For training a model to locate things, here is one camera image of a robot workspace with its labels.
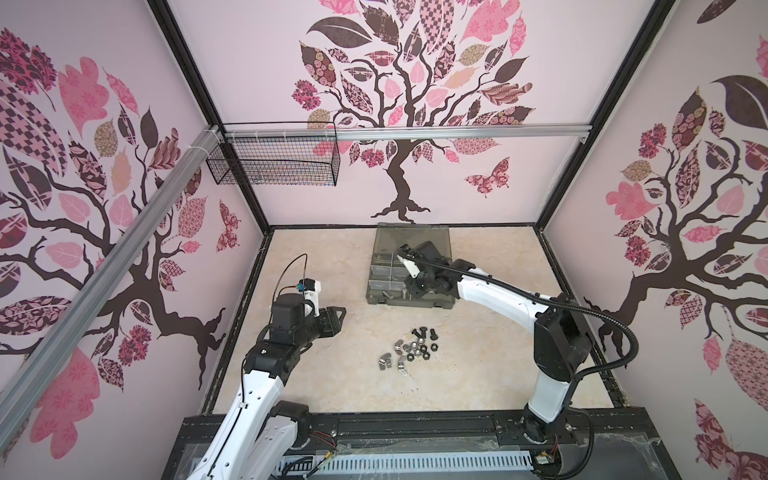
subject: wire basket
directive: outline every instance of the wire basket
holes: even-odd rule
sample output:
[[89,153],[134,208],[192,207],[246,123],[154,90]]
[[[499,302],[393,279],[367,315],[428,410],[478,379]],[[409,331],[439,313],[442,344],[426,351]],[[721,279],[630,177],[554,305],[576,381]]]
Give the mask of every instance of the wire basket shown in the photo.
[[252,137],[225,137],[210,153],[208,168],[217,184],[236,184],[245,176],[252,185],[333,185],[339,177],[339,142],[332,122],[263,124],[310,126],[317,132],[255,131]]

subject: cable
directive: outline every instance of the cable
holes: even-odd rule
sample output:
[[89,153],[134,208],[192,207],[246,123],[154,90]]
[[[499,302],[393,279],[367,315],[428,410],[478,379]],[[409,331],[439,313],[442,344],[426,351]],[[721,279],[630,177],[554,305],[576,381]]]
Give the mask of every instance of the cable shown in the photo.
[[584,467],[586,467],[587,463],[589,462],[589,458],[592,456],[592,449],[594,448],[594,425],[592,424],[592,417],[590,417],[589,412],[587,412],[586,410],[576,409],[574,407],[567,407],[567,408],[572,412],[581,413],[583,416],[587,418],[587,424],[589,429],[589,441],[587,443],[587,451],[584,453],[584,457],[581,459],[578,465],[576,465],[576,467],[573,468],[568,473],[558,474],[558,475],[546,475],[540,472],[534,472],[536,476],[538,476],[539,478],[542,478],[543,480],[566,480],[567,478],[573,478],[576,475],[580,474],[582,470],[584,470]]

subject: metal vent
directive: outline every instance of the metal vent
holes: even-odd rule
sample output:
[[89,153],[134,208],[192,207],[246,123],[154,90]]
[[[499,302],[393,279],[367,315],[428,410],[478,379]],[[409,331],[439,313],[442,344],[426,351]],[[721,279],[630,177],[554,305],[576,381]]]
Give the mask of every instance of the metal vent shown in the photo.
[[[287,456],[278,463],[275,476],[279,477],[283,466],[302,458]],[[302,475],[325,458],[315,455],[309,461],[298,464],[288,475]],[[427,472],[508,472],[532,470],[531,456],[527,451],[508,452],[440,452],[440,453],[386,453],[372,455],[339,455],[328,462],[315,475],[378,474],[378,473],[427,473]]]

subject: beige floor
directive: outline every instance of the beige floor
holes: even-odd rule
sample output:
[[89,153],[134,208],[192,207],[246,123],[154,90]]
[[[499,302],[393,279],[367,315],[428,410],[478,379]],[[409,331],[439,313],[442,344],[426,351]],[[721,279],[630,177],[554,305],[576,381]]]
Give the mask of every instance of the beige floor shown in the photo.
[[[493,276],[527,290],[560,292],[533,229],[452,228],[454,258],[477,264]],[[511,320],[457,301],[452,310],[368,305],[365,293],[376,229],[278,230],[220,391],[215,412],[226,412],[237,393],[243,357],[270,318],[270,296],[283,268],[307,252],[307,276],[323,283],[321,306],[344,306],[342,332],[318,339],[293,370],[283,399],[305,403],[313,412],[405,412],[521,409],[534,389],[538,368],[533,337]],[[296,282],[292,266],[283,285]],[[379,370],[379,357],[397,339],[412,340],[414,327],[434,328],[439,351],[428,361]],[[574,406],[611,407],[598,375],[588,376],[574,394]]]

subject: butterfly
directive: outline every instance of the butterfly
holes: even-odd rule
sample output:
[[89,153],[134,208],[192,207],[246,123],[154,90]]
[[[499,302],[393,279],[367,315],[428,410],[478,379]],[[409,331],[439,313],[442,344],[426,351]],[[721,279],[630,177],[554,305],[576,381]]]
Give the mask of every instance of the butterfly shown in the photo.
[[488,192],[493,190],[494,185],[496,187],[504,186],[509,188],[509,185],[507,185],[509,175],[504,173],[507,170],[509,170],[509,157],[498,162],[498,165],[496,165],[491,172],[490,177],[486,177],[485,175],[470,175],[464,180],[468,181],[470,185],[477,187],[478,192],[484,194],[485,197],[488,198]]
[[219,200],[219,211],[221,212],[221,220],[224,221],[224,226],[226,229],[219,236],[219,241],[216,242],[217,252],[220,252],[227,247],[234,248],[238,245],[237,234],[235,233],[235,230],[237,230],[237,227],[240,225],[240,221],[242,221],[238,220],[235,214],[230,214],[229,207],[224,205],[224,202],[221,200]]

